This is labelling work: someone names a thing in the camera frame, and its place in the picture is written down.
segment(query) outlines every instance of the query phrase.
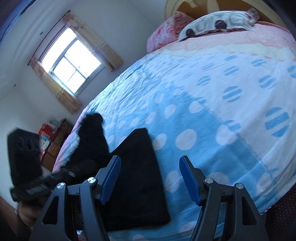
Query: black clamp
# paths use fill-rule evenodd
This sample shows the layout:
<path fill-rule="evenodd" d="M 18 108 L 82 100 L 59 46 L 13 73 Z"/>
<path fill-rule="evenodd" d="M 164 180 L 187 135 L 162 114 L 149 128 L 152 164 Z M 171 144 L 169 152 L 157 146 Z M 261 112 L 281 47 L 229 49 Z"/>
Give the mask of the black clamp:
<path fill-rule="evenodd" d="M 121 169 L 121 160 L 113 156 L 107 167 L 82 184 L 59 183 L 37 218 L 30 241 L 77 241 L 73 198 L 80 198 L 83 228 L 87 241 L 109 240 L 94 199 L 104 205 L 109 200 Z"/>
<path fill-rule="evenodd" d="M 244 185 L 231 187 L 206 178 L 187 156 L 180 158 L 179 167 L 192 201 L 202 207 L 191 241 L 213 240 L 221 202 L 227 203 L 221 241 L 269 240 L 264 221 Z"/>
<path fill-rule="evenodd" d="M 234 187 L 221 185 L 194 168 L 187 156 L 179 167 L 192 201 L 201 212 L 191 241 L 213 240 L 221 202 L 227 203 L 221 241 L 269 241 L 264 222 L 241 183 Z M 73 200 L 80 199 L 83 228 L 87 241 L 110 241 L 94 199 L 104 205 L 109 200 L 120 172 L 121 162 L 113 156 L 106 168 L 99 170 L 82 184 L 66 186 L 59 183 L 39 215 L 30 241 L 77 241 Z"/>

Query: blue polka dot bedsheet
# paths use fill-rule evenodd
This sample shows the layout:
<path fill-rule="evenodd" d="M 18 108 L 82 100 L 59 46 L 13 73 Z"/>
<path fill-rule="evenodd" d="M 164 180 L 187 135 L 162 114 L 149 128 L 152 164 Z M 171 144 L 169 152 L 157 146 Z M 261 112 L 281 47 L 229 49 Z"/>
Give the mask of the blue polka dot bedsheet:
<path fill-rule="evenodd" d="M 210 34 L 147 54 L 83 111 L 54 170 L 79 143 L 79 121 L 100 113 L 110 151 L 147 128 L 158 160 L 171 222 L 109 233 L 110 240 L 189 240 L 200 208 L 178 167 L 187 155 L 218 183 L 243 183 L 259 212 L 296 181 L 296 43 L 288 31 Z M 221 235 L 223 215 L 216 236 Z"/>

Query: black fabric pad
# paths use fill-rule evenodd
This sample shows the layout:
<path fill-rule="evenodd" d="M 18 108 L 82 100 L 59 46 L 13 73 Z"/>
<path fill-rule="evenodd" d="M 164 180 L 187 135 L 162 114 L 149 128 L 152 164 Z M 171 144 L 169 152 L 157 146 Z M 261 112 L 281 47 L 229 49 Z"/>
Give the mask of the black fabric pad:
<path fill-rule="evenodd" d="M 137 129 L 111 153 L 121 171 L 110 201 L 101 207 L 107 231 L 167 224 L 170 216 L 158 163 L 146 129 Z"/>

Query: curtain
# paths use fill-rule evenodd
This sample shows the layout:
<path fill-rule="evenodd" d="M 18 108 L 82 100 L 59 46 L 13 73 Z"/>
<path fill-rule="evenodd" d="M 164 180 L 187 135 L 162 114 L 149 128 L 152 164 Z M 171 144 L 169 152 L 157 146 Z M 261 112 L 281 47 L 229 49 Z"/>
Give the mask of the curtain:
<path fill-rule="evenodd" d="M 53 93 L 55 98 L 71 113 L 74 114 L 79 107 L 81 102 L 73 95 L 71 95 L 67 90 L 63 88 L 53 76 L 45 71 L 41 63 L 32 57 L 30 61 L 30 66 L 41 79 L 43 84 Z"/>
<path fill-rule="evenodd" d="M 76 16 L 68 12 L 62 17 L 62 21 L 110 71 L 116 69 L 123 63 L 117 53 L 115 53 L 97 33 L 89 29 L 85 23 Z"/>

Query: pillow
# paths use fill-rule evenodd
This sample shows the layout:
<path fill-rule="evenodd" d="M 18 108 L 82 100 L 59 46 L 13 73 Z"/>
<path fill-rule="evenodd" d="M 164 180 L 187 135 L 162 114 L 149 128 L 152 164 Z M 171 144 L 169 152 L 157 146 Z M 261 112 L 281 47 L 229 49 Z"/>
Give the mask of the pillow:
<path fill-rule="evenodd" d="M 230 32 L 235 30 L 253 31 L 253 25 L 259 20 L 258 12 L 249 11 L 219 11 L 207 14 L 188 24 L 180 33 L 178 41 L 190 37 L 198 37 L 209 32 Z"/>
<path fill-rule="evenodd" d="M 151 53 L 178 39 L 181 30 L 194 19 L 185 13 L 176 13 L 164 21 L 147 40 L 147 52 Z"/>

